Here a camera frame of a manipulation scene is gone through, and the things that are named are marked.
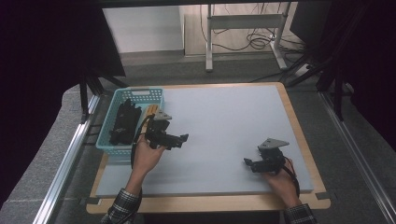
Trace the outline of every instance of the metal bar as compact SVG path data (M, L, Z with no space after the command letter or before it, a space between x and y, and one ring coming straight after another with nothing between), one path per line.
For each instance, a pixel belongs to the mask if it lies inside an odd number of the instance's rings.
M121 88L127 88L127 87L129 87L129 85L126 84L125 82L122 82L122 81L120 81L120 80L114 78L113 76L108 75L107 73L98 72L98 71L97 71L97 73L99 73L100 76L103 77L103 78L105 78L107 81L110 81L110 82L112 82L113 84L115 84L115 85L117 85L117 86L119 86L119 87L121 87Z
M105 89L103 88L103 85L98 77L85 76L85 80L87 81L87 85L94 95L101 95L104 92Z
M283 21L281 14L265 15L234 15L212 16L212 30L218 29L254 29L254 28L278 28Z
M212 5L207 5L206 72L213 71L212 53Z
M279 24L277 32L276 32L276 38L275 38L275 43L274 43L274 45L276 47L279 46L280 38L282 38L283 30L285 29L286 20L288 19L288 16L289 16L290 5L291 5L291 2L288 2L286 4L286 9L282 12L281 21L280 21L280 24Z
M270 42L270 47L271 50L274 53L275 59L277 61L277 65L279 66L280 70L287 70L288 67L286 66L285 60L282 57L282 54L280 53L279 47L277 47L274 43L274 41Z
M99 96L93 96L91 98L89 105L90 113L94 112L96 106L98 105L99 99L100 99ZM35 216L35 220L33 222L34 224L44 224L47 223L48 220L50 219L50 215L52 214L55 204L58 201L61 190L64 187L64 182L66 181L70 169L79 152L84 136L88 131L88 128L90 127L91 121L92 121L92 116L90 116L85 123L78 125L75 135L73 136L73 139L69 145L69 148L67 149L64 155L64 159L62 160L62 163L55 177L52 180L52 183L49 187L49 191L47 192L47 195L44 198L44 201L41 204L40 209L37 212L37 215Z
M79 98L81 100L82 117L81 124L87 121L90 112L88 110L88 94L87 94L87 80L84 75L80 76L79 80Z
M362 1L360 1L359 4L356 4L355 10L352 11L353 13L352 19L348 22L347 27L342 33L342 36L338 38L339 41L336 43L335 49L332 52L333 64L339 64L342 51L345 50L346 44L353 35L353 32L358 27L359 22L361 21L361 19L364 16L364 13L367 10L367 7L370 5L370 2L371 1L363 3ZM325 73L323 74L323 76L320 76L316 85L318 91L326 91L327 89L329 89L330 86L332 85L332 82L335 79L335 75L336 75L335 73Z
M286 87L293 87L293 86L301 83L302 81L305 81L305 80L309 79L310 77L312 77L313 75L319 73L320 71L323 71L324 69L330 67L331 64L332 64L332 57L328 58L325 62L319 64L318 66L309 69L307 72L302 74L300 77L297 77L294 80L292 80L291 82L286 83L285 86Z
M340 65L337 64L335 67L335 81L334 81L334 103L333 103L333 109L335 112L335 115L341 120L344 121L343 115L341 112L341 106L343 103L343 74L342 70L340 68Z
M381 183L375 177L373 170L370 168L370 165L367 163L366 159L361 153L358 145L356 144L355 140L353 139L352 135L350 134L347 126L343 121L341 121L337 115L332 110L332 100L323 92L319 92L319 97L322 99L323 103L326 106L332 121L335 124L336 129L341 134L346 147L356 163L359 171L361 172L361 176L363 177L364 181L367 184L367 187L372 192L375 201L377 202L379 208L381 209L385 219L388 223L394 224L396 223L396 210L392 203L392 200L385 192L384 188L382 187Z
M277 32L276 32L276 36L275 36L275 41L270 42L271 49L275 55L275 58L276 58L277 64L279 65L280 70L288 69L288 67L286 66L285 60L283 59L283 56L280 53L279 42L280 42L280 39L282 38L283 30L285 29L286 20L288 19L288 16L289 16L290 5L291 5L291 2L288 2L288 4L286 5L286 9L282 12L281 21L280 21L279 27L277 28Z

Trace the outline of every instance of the white board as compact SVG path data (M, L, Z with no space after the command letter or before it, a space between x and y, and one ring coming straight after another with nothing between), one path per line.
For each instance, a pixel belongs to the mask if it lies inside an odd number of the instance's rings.
M146 195L224 195L269 192L244 158L261 160L257 146L268 137L293 159L301 191L313 190L309 173L276 86L165 89L167 133L188 133L182 148L166 150L145 179ZM110 162L96 192L116 195L128 180L128 162Z

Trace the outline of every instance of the aluminum rail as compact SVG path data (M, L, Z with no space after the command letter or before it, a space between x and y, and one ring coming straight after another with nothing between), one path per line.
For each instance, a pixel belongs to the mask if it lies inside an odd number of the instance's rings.
M367 163L367 160L364 159L364 156L361 154L361 150L359 149L358 145L356 144L355 140L353 139L352 135L350 134L347 126L343 121L341 121L332 110L332 100L330 97L323 93L319 93L320 98L322 99L323 103L326 106L327 111L332 118L332 121L335 124L337 131L341 134L346 147L356 163L364 181L367 184L367 187L372 192L379 208L381 209L385 219L389 224L396 223L396 210L392 203L392 200L385 192L384 188L382 187L381 183L375 177L373 170L370 168L370 165Z
M89 103L89 114L92 114L94 112L99 103L99 99L99 96L93 96L91 98L91 101ZM81 148L84 136L90 127L91 121L92 116L90 116L85 123L78 125L76 133L73 136L69 148L64 155L64 159L62 160L58 172L53 178L52 183L49 187L49 191L47 192L47 195L44 198L44 201L41 204L37 215L35 216L35 220L33 221L34 224L44 224L49 221L55 204L57 203L59 195L62 191L62 188L64 187L64 182L66 181L70 169L73 166L73 163Z

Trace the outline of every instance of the black curtain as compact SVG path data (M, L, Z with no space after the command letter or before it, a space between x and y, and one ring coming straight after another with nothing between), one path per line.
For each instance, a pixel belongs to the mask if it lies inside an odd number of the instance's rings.
M373 1L341 62L352 103L396 150L395 10L395 1Z
M1 203L39 150L81 76L125 76L99 7L39 1L0 6Z

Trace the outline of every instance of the white wall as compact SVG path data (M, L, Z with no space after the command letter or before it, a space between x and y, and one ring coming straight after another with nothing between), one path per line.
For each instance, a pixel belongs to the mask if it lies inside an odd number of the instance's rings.
M119 53L183 49L179 7L103 9Z

